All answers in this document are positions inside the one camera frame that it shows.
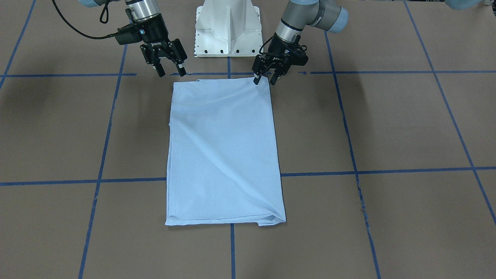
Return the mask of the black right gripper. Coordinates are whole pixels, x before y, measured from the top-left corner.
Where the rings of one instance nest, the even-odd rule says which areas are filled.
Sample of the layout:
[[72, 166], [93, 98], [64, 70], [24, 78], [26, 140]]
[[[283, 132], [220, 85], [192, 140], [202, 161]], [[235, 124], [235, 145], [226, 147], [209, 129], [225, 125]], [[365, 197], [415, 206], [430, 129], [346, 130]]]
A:
[[143, 42], [141, 45], [145, 62], [156, 70], [159, 77], [165, 76], [160, 59], [174, 62], [180, 77], [186, 75], [184, 62], [187, 54], [179, 39], [170, 40], [161, 14], [144, 21], [133, 21], [117, 30], [115, 35], [120, 45]]

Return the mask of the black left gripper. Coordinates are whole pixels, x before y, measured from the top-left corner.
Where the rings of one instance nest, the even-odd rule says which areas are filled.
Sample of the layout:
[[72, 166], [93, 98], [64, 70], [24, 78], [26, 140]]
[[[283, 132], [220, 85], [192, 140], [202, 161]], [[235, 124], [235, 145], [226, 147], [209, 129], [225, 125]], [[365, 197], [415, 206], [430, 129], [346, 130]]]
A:
[[286, 42], [274, 34], [259, 49], [252, 71], [254, 84], [258, 85], [267, 71], [273, 70], [270, 84], [275, 85], [281, 76], [287, 74], [291, 66], [304, 66], [309, 58], [306, 45], [300, 45], [301, 35], [296, 35], [294, 42]]

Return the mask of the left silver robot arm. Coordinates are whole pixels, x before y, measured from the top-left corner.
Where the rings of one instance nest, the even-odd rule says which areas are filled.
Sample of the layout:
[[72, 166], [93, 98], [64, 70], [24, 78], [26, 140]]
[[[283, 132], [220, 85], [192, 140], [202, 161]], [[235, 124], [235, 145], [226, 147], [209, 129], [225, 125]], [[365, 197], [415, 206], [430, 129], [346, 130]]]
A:
[[265, 42], [269, 44], [264, 52], [262, 45], [256, 55], [252, 71], [257, 85], [267, 71], [273, 74], [269, 83], [275, 85], [278, 78], [285, 76], [292, 66], [305, 66], [309, 58], [308, 49], [300, 45], [305, 26], [311, 26], [331, 33], [340, 33], [349, 20], [349, 12], [334, 0], [290, 0], [278, 23], [275, 33]]

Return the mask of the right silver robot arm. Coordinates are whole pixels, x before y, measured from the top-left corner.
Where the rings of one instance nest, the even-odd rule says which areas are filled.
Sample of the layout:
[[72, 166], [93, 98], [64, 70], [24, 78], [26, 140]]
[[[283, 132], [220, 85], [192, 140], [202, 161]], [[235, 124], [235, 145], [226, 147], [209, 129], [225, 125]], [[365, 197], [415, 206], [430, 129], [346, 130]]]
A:
[[73, 28], [84, 37], [103, 40], [115, 38], [120, 45], [142, 43], [140, 46], [144, 60], [156, 70], [159, 77], [165, 76], [161, 59], [173, 62], [179, 75], [185, 76], [184, 62], [188, 58], [181, 41], [169, 39], [169, 32], [155, 0], [126, 0], [126, 16], [130, 23], [105, 36], [90, 36]]

